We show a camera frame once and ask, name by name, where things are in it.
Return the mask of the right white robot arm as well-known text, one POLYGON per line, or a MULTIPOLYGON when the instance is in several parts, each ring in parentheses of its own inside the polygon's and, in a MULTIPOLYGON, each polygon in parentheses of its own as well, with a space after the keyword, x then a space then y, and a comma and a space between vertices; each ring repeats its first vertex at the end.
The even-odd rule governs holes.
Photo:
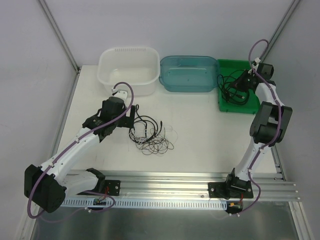
POLYGON ((240 163, 232 169, 222 186, 221 196, 229 198, 252 198, 253 174, 264 155, 284 138, 293 109, 285 106, 276 93, 276 84, 271 80, 274 67, 260 63, 258 59, 250 62, 250 69, 232 83, 239 91, 252 90, 260 107, 249 129, 249 146, 240 163))

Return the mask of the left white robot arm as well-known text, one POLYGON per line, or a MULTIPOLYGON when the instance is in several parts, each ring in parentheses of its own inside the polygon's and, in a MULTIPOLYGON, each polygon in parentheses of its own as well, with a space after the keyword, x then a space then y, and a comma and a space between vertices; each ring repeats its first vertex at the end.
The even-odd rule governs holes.
POLYGON ((24 172, 24 195, 28 198, 28 216, 37 218, 31 212, 32 203, 44 212, 52 213, 69 195, 86 191, 95 195, 106 193, 108 185, 100 171, 88 168, 71 177, 68 173, 90 148, 100 144, 116 128, 131 129, 135 113, 135 105, 126 106, 123 99, 111 96, 102 102, 96 114, 84 121, 67 147, 40 166, 31 164, 27 167, 24 172))

